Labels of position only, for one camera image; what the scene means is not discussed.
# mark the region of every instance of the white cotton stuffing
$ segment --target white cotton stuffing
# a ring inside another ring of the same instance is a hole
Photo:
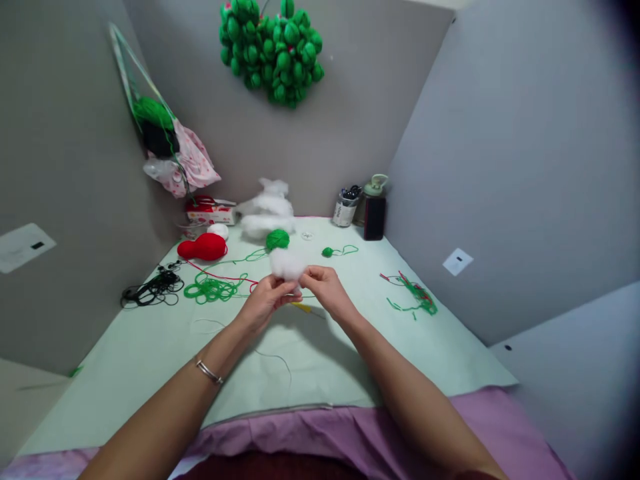
[[[224,238],[225,241],[229,238],[229,228],[222,223],[214,223],[207,229],[207,233],[215,233]]]
[[[242,202],[236,207],[242,215],[240,226],[245,236],[262,240],[272,231],[282,229],[295,232],[293,207],[285,196],[289,186],[282,180],[260,179],[264,190],[255,198]]]
[[[242,232],[251,239],[262,240],[274,230],[295,232],[294,217],[278,217],[277,215],[247,215],[240,220]]]
[[[302,256],[289,249],[273,249],[269,254],[269,260],[271,273],[286,281],[298,282],[307,268]],[[300,289],[296,288],[294,293],[300,293]]]

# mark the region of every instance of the hand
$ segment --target hand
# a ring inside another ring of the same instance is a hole
[[[264,277],[247,298],[236,320],[244,323],[252,336],[258,336],[278,308],[287,303],[302,301],[302,294],[297,287],[298,284],[294,281],[285,282],[273,275]]]
[[[313,292],[334,320],[340,322],[358,315],[334,269],[310,265],[300,277],[300,285]]]

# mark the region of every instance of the person's right hand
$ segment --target person's right hand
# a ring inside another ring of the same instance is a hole
[[[334,320],[348,320],[358,315],[334,269],[310,265],[300,277],[300,286],[311,290]]]

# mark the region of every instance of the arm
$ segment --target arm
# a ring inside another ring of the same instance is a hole
[[[480,471],[507,479],[448,398],[360,315],[333,269],[311,266],[300,284],[353,342],[400,430],[420,452],[451,473]]]
[[[238,316],[198,354],[226,379],[248,344],[266,328],[273,312],[300,296],[288,295],[296,282],[262,279]],[[220,390],[189,361],[100,448],[80,476],[96,479],[166,479],[197,435]]]

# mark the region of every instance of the white sticker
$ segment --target white sticker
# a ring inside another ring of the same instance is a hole
[[[335,210],[333,211],[333,222],[338,227],[348,227],[353,220],[353,216],[355,214],[356,206],[354,207],[346,207],[342,205],[340,202],[336,202]]]
[[[0,237],[0,271],[10,273],[55,247],[55,242],[35,223]]]

